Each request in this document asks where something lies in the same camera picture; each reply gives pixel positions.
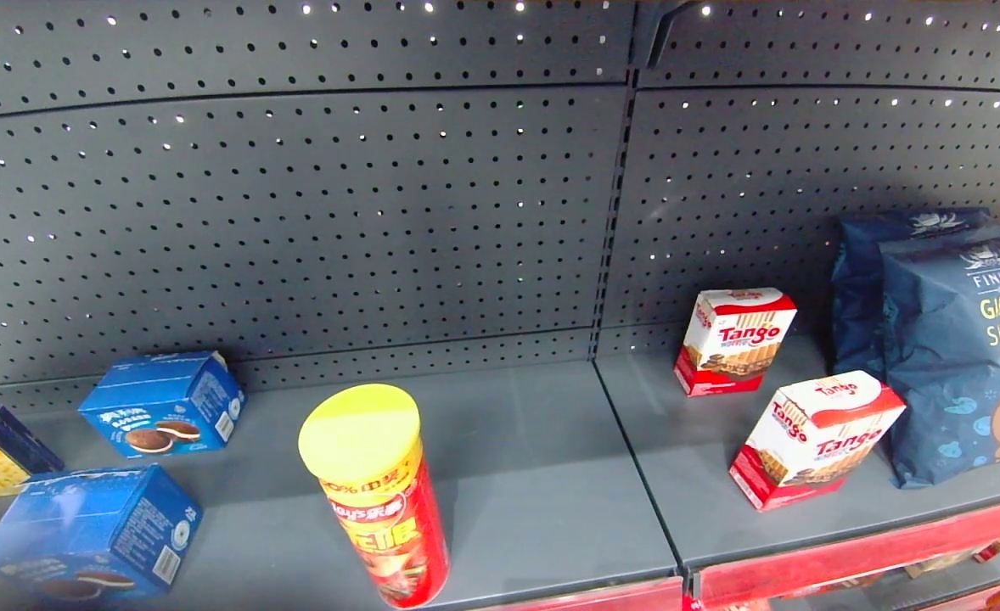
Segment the red shelf edge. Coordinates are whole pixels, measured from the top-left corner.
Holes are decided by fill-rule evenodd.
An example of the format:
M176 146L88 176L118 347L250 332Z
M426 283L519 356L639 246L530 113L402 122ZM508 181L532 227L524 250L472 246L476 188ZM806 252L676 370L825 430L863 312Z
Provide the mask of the red shelf edge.
M705 608L775 598L815 584L896 568L1000 538L1000 506L904 529L701 569Z

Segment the red and white box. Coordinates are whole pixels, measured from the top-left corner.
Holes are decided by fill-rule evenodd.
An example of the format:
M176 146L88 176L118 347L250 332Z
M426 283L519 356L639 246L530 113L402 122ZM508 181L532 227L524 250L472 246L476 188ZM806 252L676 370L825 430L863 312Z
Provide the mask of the red and white box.
M896 392L862 371L784 386L730 477L761 511L837 491L903 411Z
M760 388L796 311L776 289L702 291L674 364L685 394Z

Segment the chocolate sandwich cookie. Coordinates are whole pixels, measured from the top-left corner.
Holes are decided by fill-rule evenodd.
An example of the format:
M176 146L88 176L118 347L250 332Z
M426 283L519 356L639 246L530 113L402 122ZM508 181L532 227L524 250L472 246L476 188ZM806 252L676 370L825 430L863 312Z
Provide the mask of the chocolate sandwich cookie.
M103 587L104 589L115 589L116 591L132 589L135 586L134 580L131 580L130 577L109 571L78 571L76 577L78 580L88 581L88 583L95 586Z
M93 600L104 591L100 586L82 580L49 580L41 585L43 594L69 601Z
M190 422L178 420L166 420L157 423L157 430L161 433L169 434L179 444L191 444L191 442L201 440L202 432L197 426Z
M124 440L144 455L162 455L171 449L174 437L157 429L136 429L127 433Z

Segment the red canister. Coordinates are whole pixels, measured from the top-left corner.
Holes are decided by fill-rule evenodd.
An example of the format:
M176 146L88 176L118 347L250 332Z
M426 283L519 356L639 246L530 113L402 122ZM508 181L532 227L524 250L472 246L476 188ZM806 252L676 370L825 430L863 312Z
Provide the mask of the red canister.
M384 384L342 390L307 417L299 447L379 595L395 608L435 598L450 560L414 399Z

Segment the barcode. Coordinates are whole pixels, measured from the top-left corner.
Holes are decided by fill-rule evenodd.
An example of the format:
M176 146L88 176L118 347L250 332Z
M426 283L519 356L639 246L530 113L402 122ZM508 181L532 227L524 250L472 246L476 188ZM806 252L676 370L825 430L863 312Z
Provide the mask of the barcode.
M232 436L233 429L236 429L236 425L233 424L231 418L228 417L228 412L221 412L221 417L217 419L217 425L214 426L217 429L217 434L219 434L222 440L228 442L228 437Z
M179 554L172 552L168 546L161 550L157 564L154 565L154 575L164 580L164 583L171 584L175 579L175 572L179 570Z

